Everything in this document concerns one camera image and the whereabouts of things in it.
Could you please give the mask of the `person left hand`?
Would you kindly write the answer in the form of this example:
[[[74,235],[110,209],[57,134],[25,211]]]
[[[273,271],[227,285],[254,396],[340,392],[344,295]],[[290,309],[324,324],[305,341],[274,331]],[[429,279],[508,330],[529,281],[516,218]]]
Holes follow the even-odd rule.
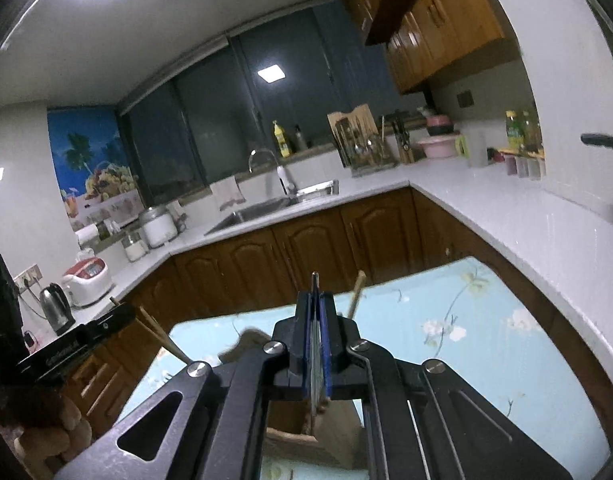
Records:
[[[57,470],[92,444],[92,427],[62,393],[50,396],[33,414],[44,417],[41,425],[24,422],[12,447],[32,479],[52,479]]]

